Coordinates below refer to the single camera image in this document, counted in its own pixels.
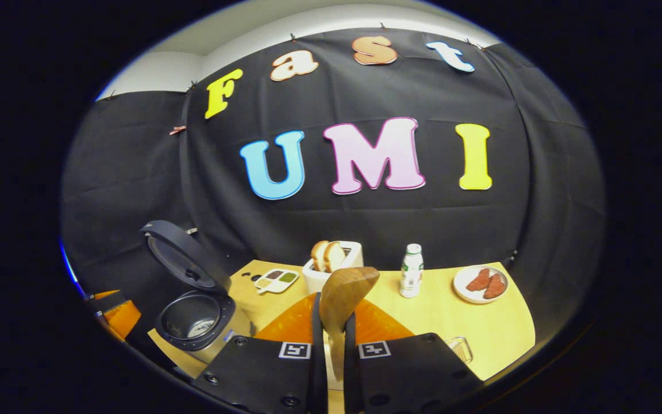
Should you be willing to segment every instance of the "letter m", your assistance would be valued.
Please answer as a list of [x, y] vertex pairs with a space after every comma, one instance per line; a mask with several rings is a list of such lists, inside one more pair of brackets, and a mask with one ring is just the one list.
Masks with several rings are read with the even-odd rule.
[[371, 189], [379, 187], [384, 168], [389, 163], [390, 175], [384, 181], [389, 189], [409, 190], [425, 185], [415, 156], [414, 131], [418, 121], [413, 118], [390, 118], [382, 126], [376, 147], [352, 124], [329, 126], [324, 137], [333, 144], [336, 154], [336, 194], [354, 194], [362, 189], [354, 175], [354, 166]]

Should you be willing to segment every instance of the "clip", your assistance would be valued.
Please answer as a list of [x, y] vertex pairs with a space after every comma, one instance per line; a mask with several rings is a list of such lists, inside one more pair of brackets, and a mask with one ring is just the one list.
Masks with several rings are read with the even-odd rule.
[[175, 135], [177, 133], [180, 133], [180, 131], [185, 131], [187, 129], [187, 126], [173, 126], [173, 131], [171, 131], [171, 135]]

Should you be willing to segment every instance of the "yellow letter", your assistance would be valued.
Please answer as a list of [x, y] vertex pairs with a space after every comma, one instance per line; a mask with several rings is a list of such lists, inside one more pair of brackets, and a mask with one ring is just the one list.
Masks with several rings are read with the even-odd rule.
[[456, 133], [464, 141], [464, 175], [459, 186], [465, 190], [486, 190], [492, 186], [487, 174], [487, 139], [489, 129], [477, 124], [459, 124]]
[[230, 74], [223, 76], [223, 78], [211, 82], [211, 84], [206, 87], [206, 90], [208, 91], [208, 110], [206, 111], [206, 120], [229, 106], [228, 103], [224, 102], [224, 97], [232, 96], [234, 93], [234, 80], [241, 78], [242, 74], [244, 74], [244, 72], [242, 72], [241, 69], [236, 69]]
[[392, 42], [386, 37], [359, 37], [352, 42], [352, 49], [357, 50], [354, 60], [362, 65], [383, 65], [393, 63], [397, 59], [397, 52], [391, 47]]
[[313, 62], [313, 55], [308, 50], [287, 53], [275, 59], [272, 65], [277, 66], [270, 73], [270, 79], [275, 82], [290, 79], [297, 74], [309, 74], [318, 68], [318, 62]]

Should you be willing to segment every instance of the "ceiling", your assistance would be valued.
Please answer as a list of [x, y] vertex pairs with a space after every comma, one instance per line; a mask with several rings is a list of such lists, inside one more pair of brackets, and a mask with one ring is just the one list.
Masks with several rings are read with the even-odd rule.
[[473, 30], [482, 31], [480, 27], [447, 10], [431, 5], [431, 3], [415, 0], [247, 0], [200, 19], [155, 45], [149, 51], [208, 55], [220, 45], [257, 27], [304, 11], [337, 5], [407, 7], [448, 18], [460, 24], [467, 24]]

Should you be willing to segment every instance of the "wooden spatula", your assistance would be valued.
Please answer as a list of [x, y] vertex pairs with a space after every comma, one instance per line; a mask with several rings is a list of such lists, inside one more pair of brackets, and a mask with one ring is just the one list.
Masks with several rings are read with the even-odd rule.
[[344, 377], [344, 325], [378, 279], [379, 272], [373, 267], [339, 269], [331, 273], [321, 291], [318, 316], [329, 334], [336, 380], [341, 381]]

